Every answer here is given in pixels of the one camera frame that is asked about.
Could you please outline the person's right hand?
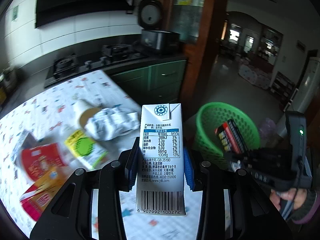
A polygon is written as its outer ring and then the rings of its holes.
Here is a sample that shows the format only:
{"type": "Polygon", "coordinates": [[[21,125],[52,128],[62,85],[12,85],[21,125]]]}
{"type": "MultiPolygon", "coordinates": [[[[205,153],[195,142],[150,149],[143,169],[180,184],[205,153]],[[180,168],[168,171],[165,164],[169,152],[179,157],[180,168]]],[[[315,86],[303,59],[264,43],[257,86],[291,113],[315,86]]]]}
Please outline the person's right hand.
{"type": "Polygon", "coordinates": [[[319,191],[310,189],[294,189],[280,195],[271,190],[270,201],[280,211],[280,201],[293,201],[291,220],[295,224],[314,224],[319,221],[319,191]]]}

